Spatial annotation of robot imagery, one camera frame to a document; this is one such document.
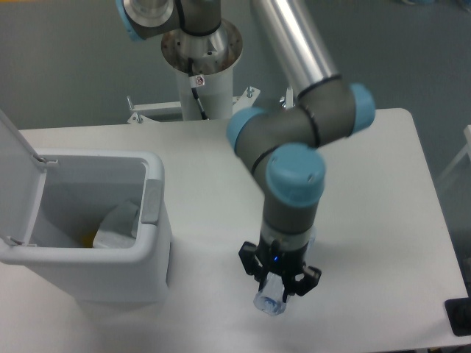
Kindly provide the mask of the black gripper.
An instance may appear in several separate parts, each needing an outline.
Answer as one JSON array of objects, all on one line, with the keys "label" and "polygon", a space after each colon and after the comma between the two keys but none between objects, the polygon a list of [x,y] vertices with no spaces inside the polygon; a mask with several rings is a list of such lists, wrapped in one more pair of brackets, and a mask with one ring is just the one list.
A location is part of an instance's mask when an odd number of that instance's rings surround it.
[{"label": "black gripper", "polygon": [[[271,227],[261,227],[258,246],[245,241],[238,256],[246,274],[258,283],[258,290],[263,290],[268,272],[282,277],[282,300],[287,302],[289,296],[304,296],[319,284],[322,271],[304,265],[310,239],[311,228],[288,234]],[[302,278],[297,280],[297,275],[302,275]]]}]

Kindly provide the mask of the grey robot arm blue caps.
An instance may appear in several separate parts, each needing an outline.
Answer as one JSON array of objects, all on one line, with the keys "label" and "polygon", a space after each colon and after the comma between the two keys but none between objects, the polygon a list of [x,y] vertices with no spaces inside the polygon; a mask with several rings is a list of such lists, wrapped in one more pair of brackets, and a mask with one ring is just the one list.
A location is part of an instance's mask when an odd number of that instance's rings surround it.
[{"label": "grey robot arm blue caps", "polygon": [[116,7],[133,40],[161,36],[167,63],[183,75],[183,108],[207,121],[216,117],[216,104],[225,105],[227,139],[264,194],[260,240],[239,251],[259,284],[258,299],[304,296],[322,275],[305,263],[325,187],[317,150],[372,124],[371,93],[343,81],[302,1],[251,3],[296,96],[294,107],[279,113],[257,107],[234,113],[230,97],[210,97],[210,77],[230,68],[241,48],[219,1],[118,1]]}]

